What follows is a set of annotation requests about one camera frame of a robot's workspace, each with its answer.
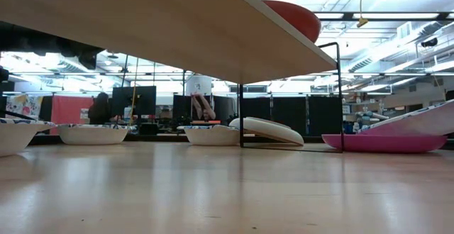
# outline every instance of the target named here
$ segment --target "pink tray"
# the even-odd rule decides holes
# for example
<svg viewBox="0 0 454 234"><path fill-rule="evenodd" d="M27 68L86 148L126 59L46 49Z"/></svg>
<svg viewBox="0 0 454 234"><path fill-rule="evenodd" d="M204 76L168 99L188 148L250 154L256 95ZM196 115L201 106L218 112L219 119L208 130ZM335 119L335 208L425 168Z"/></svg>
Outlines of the pink tray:
<svg viewBox="0 0 454 234"><path fill-rule="evenodd" d="M341 135L322 135L326 144L341 148ZM390 136L344 135L344 149L348 152L422 153L440 149L447 137L438 135Z"/></svg>

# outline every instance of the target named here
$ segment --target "wooden table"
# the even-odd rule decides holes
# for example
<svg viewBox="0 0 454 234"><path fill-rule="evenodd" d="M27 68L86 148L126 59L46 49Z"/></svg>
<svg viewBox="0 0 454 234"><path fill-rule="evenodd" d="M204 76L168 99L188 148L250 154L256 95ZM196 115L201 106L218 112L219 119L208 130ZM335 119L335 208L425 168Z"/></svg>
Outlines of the wooden table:
<svg viewBox="0 0 454 234"><path fill-rule="evenodd" d="M336 68L261 0L0 0L0 21L248 84Z"/></svg>
<svg viewBox="0 0 454 234"><path fill-rule="evenodd" d="M452 233L453 159L186 143L29 147L0 157L0 233Z"/></svg>

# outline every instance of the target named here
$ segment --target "computer monitor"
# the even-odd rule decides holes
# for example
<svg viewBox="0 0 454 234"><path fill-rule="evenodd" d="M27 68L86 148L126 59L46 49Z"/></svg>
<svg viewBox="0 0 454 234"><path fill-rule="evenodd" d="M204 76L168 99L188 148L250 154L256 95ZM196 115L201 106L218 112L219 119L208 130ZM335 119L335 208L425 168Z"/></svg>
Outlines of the computer monitor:
<svg viewBox="0 0 454 234"><path fill-rule="evenodd" d="M112 114L122 116L125 107L133 103L133 87L113 88ZM156 113L156 86L135 88L135 114L155 115Z"/></svg>

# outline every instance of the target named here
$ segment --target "person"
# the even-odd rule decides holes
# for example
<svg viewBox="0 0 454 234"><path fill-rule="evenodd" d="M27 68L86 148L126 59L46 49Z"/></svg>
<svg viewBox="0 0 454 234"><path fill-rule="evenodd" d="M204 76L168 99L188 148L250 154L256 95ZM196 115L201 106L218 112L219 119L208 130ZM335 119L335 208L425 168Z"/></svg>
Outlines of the person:
<svg viewBox="0 0 454 234"><path fill-rule="evenodd" d="M112 116L109 106L109 95L104 92L98 94L92 106L88 110L88 118L92 125L103 125L114 122L118 116Z"/></svg>
<svg viewBox="0 0 454 234"><path fill-rule="evenodd" d="M191 95L192 106L195 108L196 113L192 115L192 119L196 121L211 121L216 118L216 114L211 108L208 101L201 94Z"/></svg>

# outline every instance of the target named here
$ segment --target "ceiling duct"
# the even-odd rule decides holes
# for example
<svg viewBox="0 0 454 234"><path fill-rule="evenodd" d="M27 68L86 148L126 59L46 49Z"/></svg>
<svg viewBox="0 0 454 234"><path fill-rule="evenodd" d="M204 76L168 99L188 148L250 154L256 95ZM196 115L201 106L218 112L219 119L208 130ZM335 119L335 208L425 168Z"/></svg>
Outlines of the ceiling duct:
<svg viewBox="0 0 454 234"><path fill-rule="evenodd" d="M361 69L367 65L376 63L386 57L394 55L398 52L405 50L405 47L402 47L408 43L420 43L431 37L435 32L439 31L440 29L444 29L449 26L449 23L443 23L438 21L432 21L426 23L422 26L418 27L418 23L416 22L408 22L402 25L401 30L407 30L408 33L397 33L397 35L393 36L387 42L382 43L381 45L368 50L365 54L356 57L355 59L351 60L347 64L347 68L349 72L355 72L358 69Z"/></svg>

